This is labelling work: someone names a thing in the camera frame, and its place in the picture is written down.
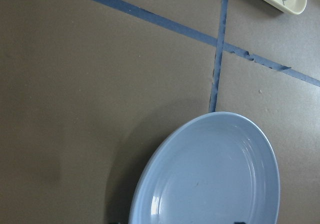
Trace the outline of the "blue round plate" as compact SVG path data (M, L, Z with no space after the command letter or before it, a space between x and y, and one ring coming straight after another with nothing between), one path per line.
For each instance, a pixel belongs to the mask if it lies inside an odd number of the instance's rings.
M233 112L199 116L154 152L132 199L131 224L275 224L280 175L263 131Z

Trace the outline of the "blue tape strip by tray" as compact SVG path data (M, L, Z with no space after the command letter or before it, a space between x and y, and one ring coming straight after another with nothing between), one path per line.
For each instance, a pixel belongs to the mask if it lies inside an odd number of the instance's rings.
M210 94L209 109L208 109L210 113L213 113L216 111L216 106L218 101L219 81L220 81L225 33L226 33L228 1L229 0L221 0L218 36L217 36L217 44L216 44L216 51L215 51L215 58L214 58L213 79L212 79L211 94Z

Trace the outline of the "torn blue tape strip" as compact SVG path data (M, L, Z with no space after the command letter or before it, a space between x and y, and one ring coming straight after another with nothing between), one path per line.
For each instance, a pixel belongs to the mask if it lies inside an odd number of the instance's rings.
M181 34L183 36L189 37L191 39L200 41L202 43L208 44L210 46L215 47L218 44L218 39L213 36L210 36L208 34L205 34L203 32L196 30L196 29L193 29L193 28L188 27L186 25L183 25L183 24L180 24L180 23L175 22L173 20L170 20L168 18L165 18L161 15L150 12L146 9L143 9L139 6L133 5L133 4L126 2L124 0L91 0L91 1L105 5L107 7L115 9L117 11L129 14L131 16L138 18L138 19L155 24L157 26L160 26L160 27L165 28L167 30ZM258 64L263 65L269 69L284 73L284 74L289 75L293 78L299 79L303 82L309 83L309 84L317 86L317 87L320 86L320 81L316 78L313 78L313 77L311 77L307 74L304 74L302 72L299 72L289 66L282 65L280 63L277 63L275 61L272 61L272 60L267 59L265 57L262 57L260 55L250 53L249 51L247 51L243 48L240 48L236 45L230 44L228 42L224 42L222 49L226 52L229 52L231 54L235 54L235 55L237 55L241 58L244 58L248 61L258 63Z

